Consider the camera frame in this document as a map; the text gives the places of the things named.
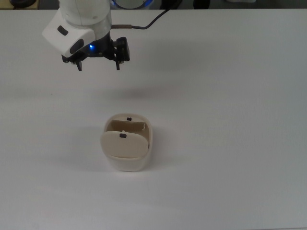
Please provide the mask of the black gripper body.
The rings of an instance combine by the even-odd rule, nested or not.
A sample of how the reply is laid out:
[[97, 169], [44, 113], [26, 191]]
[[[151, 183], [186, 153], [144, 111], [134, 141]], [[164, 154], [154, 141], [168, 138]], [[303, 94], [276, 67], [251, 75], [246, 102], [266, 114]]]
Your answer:
[[104, 37], [89, 43], [83, 48], [83, 60], [86, 58], [117, 60], [116, 49], [110, 33], [107, 33]]

